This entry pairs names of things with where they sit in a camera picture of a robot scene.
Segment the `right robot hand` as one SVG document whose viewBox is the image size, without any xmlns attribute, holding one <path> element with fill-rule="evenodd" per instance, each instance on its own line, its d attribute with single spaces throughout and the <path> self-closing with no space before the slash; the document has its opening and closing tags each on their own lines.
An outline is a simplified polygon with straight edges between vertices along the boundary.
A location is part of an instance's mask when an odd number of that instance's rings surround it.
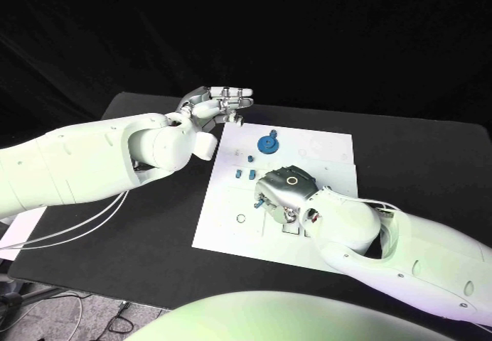
<svg viewBox="0 0 492 341">
<path fill-rule="evenodd" d="M 296 222 L 303 203 L 319 191 L 315 177 L 288 166 L 266 173 L 254 189 L 254 207 L 263 208 L 280 224 Z"/>
</svg>

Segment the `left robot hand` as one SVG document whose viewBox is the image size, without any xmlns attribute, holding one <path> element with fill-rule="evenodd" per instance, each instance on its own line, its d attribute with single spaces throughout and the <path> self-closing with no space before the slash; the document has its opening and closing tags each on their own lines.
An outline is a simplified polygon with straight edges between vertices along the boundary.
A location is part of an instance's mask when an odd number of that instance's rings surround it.
<svg viewBox="0 0 492 341">
<path fill-rule="evenodd" d="M 198 87 L 184 98 L 178 113 L 189 117 L 204 132 L 211 132 L 218 124 L 244 125 L 238 110 L 251 107 L 253 90 L 241 87 Z"/>
</svg>

